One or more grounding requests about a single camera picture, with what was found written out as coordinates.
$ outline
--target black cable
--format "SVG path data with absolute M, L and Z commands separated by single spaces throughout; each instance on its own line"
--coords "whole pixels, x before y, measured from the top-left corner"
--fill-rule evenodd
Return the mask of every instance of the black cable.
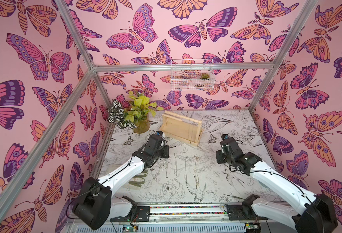
M 112 222 L 111 224 L 113 225 L 114 231 L 115 231 L 116 233 L 118 233 L 118 232 L 117 232 L 117 230 L 116 230 L 116 229 L 115 229 L 115 227 L 114 227 L 114 224 L 113 224 L 113 222 Z
M 267 226 L 268 226 L 268 229 L 269 229 L 269 233 L 272 233 L 272 232 L 270 231 L 268 221 L 267 221 L 267 220 L 265 220 L 265 221 L 267 222 Z

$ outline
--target pink butterfly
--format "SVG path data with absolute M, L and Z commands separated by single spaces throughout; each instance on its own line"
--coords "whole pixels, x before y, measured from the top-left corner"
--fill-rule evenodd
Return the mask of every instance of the pink butterfly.
M 120 50 L 128 48 L 131 51 L 139 54 L 144 49 L 144 45 L 141 43 L 141 41 L 144 40 L 150 43 L 158 38 L 153 28 L 151 28 L 154 23 L 152 10 L 153 7 L 146 3 L 142 5 L 139 9 L 137 9 L 135 15 L 133 16 L 133 30 L 130 28 L 128 30 L 129 33 L 121 32 L 112 35 L 106 41 L 106 45 L 108 45 L 109 48 L 118 48 Z
M 70 14 L 73 17 L 75 25 L 76 25 L 79 33 L 80 33 L 80 36 L 81 36 L 81 38 L 83 40 L 84 45 L 86 46 L 86 49 L 91 50 L 91 51 L 99 52 L 100 50 L 98 48 L 96 48 L 95 46 L 93 46 L 92 44 L 87 42 L 87 41 L 89 41 L 89 39 L 87 37 L 90 37 L 90 38 L 101 38 L 102 35 L 94 32 L 92 30 L 89 30 L 87 28 L 84 28 L 83 24 L 81 23 L 80 19 L 76 15 L 75 11 L 70 10 Z M 62 19 L 62 22 L 64 23 L 64 26 L 65 26 L 65 29 L 66 29 L 66 32 L 67 32 L 66 48 L 69 49 L 73 44 L 74 44 L 74 47 L 75 47 L 76 45 L 75 45 L 74 39 L 71 36 L 70 30 L 68 29 L 68 27 L 67 27 L 64 19 L 62 18 L 62 16 L 61 16 L 61 19 Z M 80 58 L 80 51 L 78 50 L 78 48 L 77 48 L 77 58 L 78 58 L 78 60 Z
M 31 64 L 30 69 L 35 80 L 47 80 L 48 73 L 52 73 L 54 81 L 64 82 L 64 71 L 69 70 L 71 63 L 69 54 L 57 52 L 51 57 L 49 54 L 44 56 L 30 41 L 11 33 L 7 34 L 7 43 L 17 51 L 19 59 Z
M 244 100 L 252 99 L 261 84 L 262 80 L 260 79 L 260 77 L 261 75 L 255 76 L 251 82 L 251 87 L 246 86 L 247 90 L 233 92 L 232 96 L 237 96 L 238 98 L 242 98 Z
M 204 19 L 201 22 L 196 22 L 199 23 L 199 27 L 189 24 L 180 25 L 171 28 L 168 31 L 168 34 L 179 42 L 184 42 L 184 40 L 188 38 L 184 43 L 186 48 L 190 48 L 192 46 L 200 47 L 201 36 L 206 40 L 208 34 L 213 42 L 216 42 L 220 37 L 226 36 L 228 34 L 228 30 L 218 27 L 228 28 L 232 24 L 236 15 L 237 7 L 229 7 L 217 12 L 207 21 L 206 25 L 203 23 L 203 21 L 206 20 Z
M 131 85 L 133 88 L 136 88 L 136 89 L 128 90 L 126 91 L 126 93 L 128 93 L 129 91 L 133 91 L 135 93 L 137 92 L 139 94 L 144 93 L 145 96 L 150 98 L 153 92 L 158 92 L 158 89 L 154 87 L 155 83 L 150 81 L 149 76 L 147 76 L 146 74 L 143 74 L 142 84 L 140 81 L 136 80 L 136 82 L 138 86 Z
M 274 81 L 269 83 L 268 87 L 264 91 L 264 94 L 262 95 L 262 97 L 259 100 L 260 106 L 262 106 L 268 112 L 270 111 L 270 104 L 269 104 L 269 100 L 268 100 L 268 98 L 270 98 L 269 92 L 271 92 L 271 90 L 273 89 L 274 85 L 275 85 Z
M 89 128 L 91 130 L 94 129 L 94 123 L 96 122 L 96 114 L 97 114 L 97 107 L 94 108 L 92 111 L 92 106 L 90 106 L 89 110 L 87 108 L 87 105 L 84 109 L 78 105 L 78 113 L 80 114 L 80 122 L 83 124 L 83 128 L 85 131 L 87 131 Z

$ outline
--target white wire basket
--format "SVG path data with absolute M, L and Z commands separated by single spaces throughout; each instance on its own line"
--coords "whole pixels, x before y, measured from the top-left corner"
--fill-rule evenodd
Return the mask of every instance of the white wire basket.
M 191 64 L 189 59 L 174 59 L 172 60 L 178 64 Z M 203 79 L 202 75 L 207 74 L 209 78 Z M 175 64 L 171 65 L 171 90 L 201 90 L 201 91 L 211 91 L 215 84 L 215 74 L 212 69 L 212 63 L 200 63 L 196 67 L 193 63 L 190 68 L 178 68 Z

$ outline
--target potted plant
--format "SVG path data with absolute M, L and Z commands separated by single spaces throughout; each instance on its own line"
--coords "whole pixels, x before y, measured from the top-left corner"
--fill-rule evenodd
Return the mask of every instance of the potted plant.
M 129 101 L 130 106 L 123 109 L 122 104 L 118 100 L 113 100 L 113 104 L 109 108 L 110 123 L 116 123 L 121 129 L 130 127 L 135 133 L 145 133 L 150 128 L 148 114 L 151 113 L 155 116 L 155 111 L 149 107 L 157 107 L 157 103 L 150 103 L 150 98 L 143 93 L 128 92 L 129 97 L 132 99 Z

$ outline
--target metal rail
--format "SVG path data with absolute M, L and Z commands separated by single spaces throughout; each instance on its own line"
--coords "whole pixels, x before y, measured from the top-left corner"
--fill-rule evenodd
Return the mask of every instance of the metal rail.
M 267 72 L 267 75 L 264 77 L 259 89 L 256 91 L 254 98 L 251 101 L 250 107 L 248 110 L 250 113 L 254 110 L 256 105 L 259 103 L 259 99 L 264 94 L 267 86 L 276 75 L 277 69 L 280 67 L 281 62 L 284 60 L 287 52 L 291 48 L 294 43 L 296 37 L 298 36 L 300 30 L 303 28 L 305 22 L 307 21 L 310 14 L 313 12 L 313 8 L 316 6 L 318 0 L 307 0 L 300 11 L 300 14 L 294 21 L 293 26 L 291 27 L 290 32 L 287 34 L 285 41 L 283 42 L 279 52 L 274 59 L 274 67 Z

